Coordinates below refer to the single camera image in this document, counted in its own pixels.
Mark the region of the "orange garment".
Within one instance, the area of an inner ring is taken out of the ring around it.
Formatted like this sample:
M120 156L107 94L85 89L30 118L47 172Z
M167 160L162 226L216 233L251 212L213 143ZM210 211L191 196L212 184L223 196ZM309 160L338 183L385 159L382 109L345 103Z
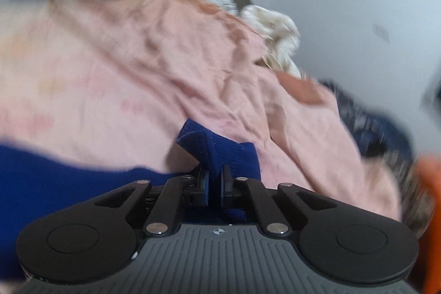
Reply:
M419 255L410 281L420 293L440 293L440 155L420 156L414 165L420 190L428 197L427 227L419 237Z

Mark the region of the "dark patterned garment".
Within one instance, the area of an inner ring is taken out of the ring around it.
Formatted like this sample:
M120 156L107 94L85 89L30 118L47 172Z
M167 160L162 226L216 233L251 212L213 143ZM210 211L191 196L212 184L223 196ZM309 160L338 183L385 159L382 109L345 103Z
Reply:
M388 116L372 112L331 80L321 80L336 97L338 113L363 157L380 157L389 152L413 160L413 149L407 134Z

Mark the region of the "white fluffy cloth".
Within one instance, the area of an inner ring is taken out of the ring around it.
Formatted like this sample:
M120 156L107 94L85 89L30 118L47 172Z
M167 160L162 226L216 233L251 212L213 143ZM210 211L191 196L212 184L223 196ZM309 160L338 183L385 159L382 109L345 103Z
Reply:
M270 69L301 78L293 57L300 47L300 32L286 14L268 10L258 5L246 5L240 9L235 0L206 0L229 14L238 16L260 34L266 46L262 62Z

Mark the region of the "pink bed blanket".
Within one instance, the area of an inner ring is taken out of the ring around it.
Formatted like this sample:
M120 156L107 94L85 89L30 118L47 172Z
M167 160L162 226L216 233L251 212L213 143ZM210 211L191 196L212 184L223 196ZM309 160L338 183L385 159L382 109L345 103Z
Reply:
M360 157L334 95L262 63L264 39L204 0L27 0L1 6L1 140L71 164L181 172L188 119L250 142L262 182L392 219L398 186Z

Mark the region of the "blue knit sweater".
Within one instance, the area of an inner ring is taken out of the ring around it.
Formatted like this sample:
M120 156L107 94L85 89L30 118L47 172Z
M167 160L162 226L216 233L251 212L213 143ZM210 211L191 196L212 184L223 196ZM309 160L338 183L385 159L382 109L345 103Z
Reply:
M232 177L261 177L256 148L235 142L188 119L176 144L216 178L224 166ZM1 147L1 280L20 280L15 244L20 231L36 219L137 180L161 186L175 177L144 167L98 171L68 166L7 145Z

